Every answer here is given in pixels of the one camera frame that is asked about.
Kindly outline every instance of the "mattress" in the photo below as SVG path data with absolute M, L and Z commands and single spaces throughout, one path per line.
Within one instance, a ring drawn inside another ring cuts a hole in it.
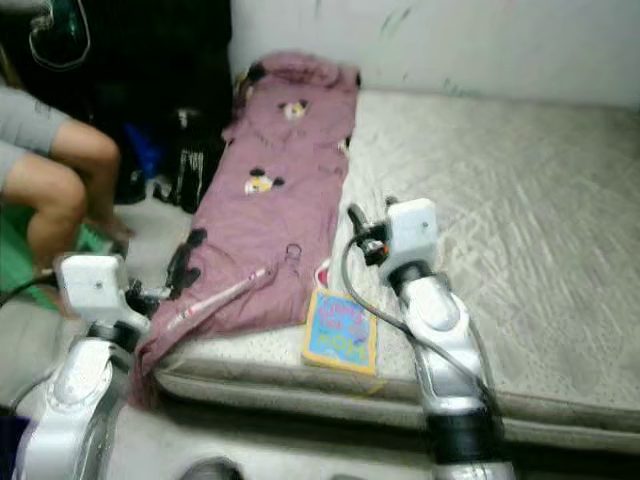
M 437 204 L 438 269 L 486 344 L 517 441 L 640 452 L 640 120 L 620 110 L 362 92 L 346 207 Z M 360 292 L 397 312 L 361 255 Z M 183 344 L 156 370 L 187 398 L 423 428 L 412 351 L 385 324 L 377 376 L 307 366 L 303 327 Z

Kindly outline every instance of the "children's book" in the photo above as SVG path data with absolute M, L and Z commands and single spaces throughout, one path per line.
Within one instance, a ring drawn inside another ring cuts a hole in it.
M 375 319 L 350 297 L 316 289 L 309 303 L 302 357 L 318 366 L 375 375 Z

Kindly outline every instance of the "pink cloth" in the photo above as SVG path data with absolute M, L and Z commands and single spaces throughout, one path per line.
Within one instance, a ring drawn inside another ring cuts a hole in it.
M 303 322 L 315 271 L 330 255 L 358 72 L 298 53 L 259 65 L 252 70 L 266 75 L 224 132 L 227 149 L 193 219 L 207 230 L 189 265 L 201 276 L 154 316 L 132 373 L 134 405 L 153 405 L 153 367 L 184 340 Z

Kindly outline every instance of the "person's leg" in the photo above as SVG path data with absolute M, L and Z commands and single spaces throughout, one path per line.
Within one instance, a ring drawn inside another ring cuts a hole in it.
M 120 151 L 108 136 L 84 123 L 68 120 L 56 132 L 51 156 L 76 169 L 87 187 L 88 215 L 104 232 L 126 240 L 131 231 L 113 211 Z
M 36 272 L 51 268 L 58 255 L 73 248 L 86 214 L 85 188 L 73 170 L 25 153 L 9 170 L 0 196 L 3 202 L 36 211 L 27 227 Z

